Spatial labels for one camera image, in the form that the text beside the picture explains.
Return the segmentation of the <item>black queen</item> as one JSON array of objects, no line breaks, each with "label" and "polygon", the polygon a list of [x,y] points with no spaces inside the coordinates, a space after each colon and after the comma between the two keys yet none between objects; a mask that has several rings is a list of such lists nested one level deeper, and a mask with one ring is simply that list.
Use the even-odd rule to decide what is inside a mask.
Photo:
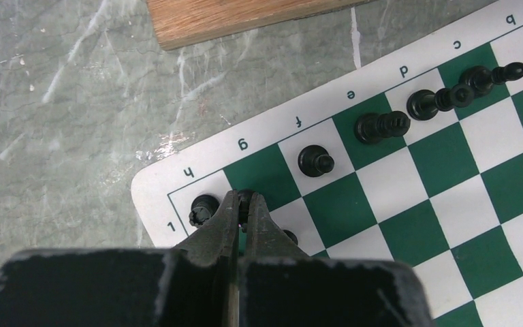
[{"label": "black queen", "polygon": [[377,144],[388,138],[404,136],[410,125],[410,118],[401,111],[385,114],[369,112],[358,117],[353,132],[361,143]]}]

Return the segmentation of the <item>black chess piece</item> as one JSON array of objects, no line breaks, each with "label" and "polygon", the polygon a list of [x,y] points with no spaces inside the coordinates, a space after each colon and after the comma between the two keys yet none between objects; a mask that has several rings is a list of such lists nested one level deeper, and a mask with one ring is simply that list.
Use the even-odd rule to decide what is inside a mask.
[{"label": "black chess piece", "polygon": [[523,63],[513,62],[506,66],[488,69],[485,66],[473,66],[465,70],[459,78],[459,83],[468,85],[475,98],[489,95],[496,85],[517,81],[523,78]]}]

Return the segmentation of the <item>black rook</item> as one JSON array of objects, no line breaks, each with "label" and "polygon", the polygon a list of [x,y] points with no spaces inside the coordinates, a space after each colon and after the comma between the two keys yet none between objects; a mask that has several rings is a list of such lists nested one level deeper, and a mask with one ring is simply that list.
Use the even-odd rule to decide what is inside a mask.
[{"label": "black rook", "polygon": [[191,203],[189,223],[193,227],[201,227],[216,213],[219,205],[218,199],[212,195],[203,194],[196,197]]}]

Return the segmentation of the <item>black pawn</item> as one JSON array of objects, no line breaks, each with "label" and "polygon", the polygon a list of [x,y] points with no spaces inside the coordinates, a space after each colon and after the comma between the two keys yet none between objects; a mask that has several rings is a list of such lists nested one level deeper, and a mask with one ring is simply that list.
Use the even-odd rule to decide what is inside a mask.
[{"label": "black pawn", "polygon": [[283,230],[283,232],[296,246],[298,246],[298,238],[293,232],[289,230]]},{"label": "black pawn", "polygon": [[309,145],[300,151],[298,167],[304,175],[315,178],[333,171],[335,161],[322,146]]}]

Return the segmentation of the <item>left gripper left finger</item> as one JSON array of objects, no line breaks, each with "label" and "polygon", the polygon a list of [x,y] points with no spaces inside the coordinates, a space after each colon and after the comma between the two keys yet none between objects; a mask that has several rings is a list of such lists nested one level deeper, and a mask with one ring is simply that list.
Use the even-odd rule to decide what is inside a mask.
[{"label": "left gripper left finger", "polygon": [[239,200],[170,248],[30,249],[0,268],[0,326],[237,326]]}]

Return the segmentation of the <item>black bishop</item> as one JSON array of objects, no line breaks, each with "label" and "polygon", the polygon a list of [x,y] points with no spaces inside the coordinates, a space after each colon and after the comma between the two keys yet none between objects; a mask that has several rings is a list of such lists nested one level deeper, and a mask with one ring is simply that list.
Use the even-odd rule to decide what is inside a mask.
[{"label": "black bishop", "polygon": [[474,100],[475,92],[466,84],[442,88],[437,92],[421,89],[414,92],[407,100],[407,112],[417,121],[433,119],[438,112],[447,112],[454,108],[465,108]]}]

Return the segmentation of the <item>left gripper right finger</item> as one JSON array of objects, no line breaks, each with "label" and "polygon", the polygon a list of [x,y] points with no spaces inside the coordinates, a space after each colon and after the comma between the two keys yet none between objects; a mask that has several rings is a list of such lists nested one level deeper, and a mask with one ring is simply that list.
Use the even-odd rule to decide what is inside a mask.
[{"label": "left gripper right finger", "polygon": [[313,258],[240,192],[247,245],[239,261],[241,326],[431,326],[424,288],[406,264]]}]

